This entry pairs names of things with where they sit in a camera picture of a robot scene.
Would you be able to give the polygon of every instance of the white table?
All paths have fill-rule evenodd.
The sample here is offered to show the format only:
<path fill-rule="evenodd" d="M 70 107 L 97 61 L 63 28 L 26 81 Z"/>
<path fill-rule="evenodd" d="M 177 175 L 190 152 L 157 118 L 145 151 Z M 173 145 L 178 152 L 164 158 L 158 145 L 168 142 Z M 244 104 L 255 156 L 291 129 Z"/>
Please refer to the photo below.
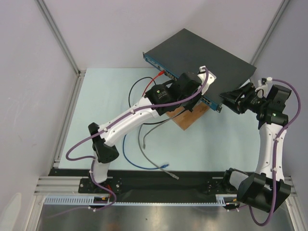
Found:
<path fill-rule="evenodd" d="M 76 109 L 69 128 L 59 168 L 89 169 L 91 160 L 70 162 L 67 150 L 89 136 L 88 125 L 103 124 L 128 109 L 128 92 L 132 84 L 145 76 L 154 77 L 153 68 L 88 69 L 81 87 Z M 160 76 L 157 83 L 169 80 Z M 140 99 L 149 79 L 140 81 L 132 91 L 131 103 Z M 163 115 L 157 121 L 166 119 Z M 225 171 L 230 167 L 255 171 L 259 153 L 259 133 L 256 115 L 247 111 L 237 115 L 226 106 L 221 113 L 209 110 L 188 129 L 183 131 L 173 121 L 160 126 L 147 137 L 146 154 L 168 170 Z M 153 126 L 143 126 L 145 134 Z M 153 167 L 142 156 L 137 143 L 138 129 L 127 135 L 125 152 L 135 164 Z M 122 153 L 122 141 L 116 144 L 120 156 L 110 169 L 139 170 L 129 164 Z M 77 147 L 71 157 L 93 154 L 92 142 Z"/>

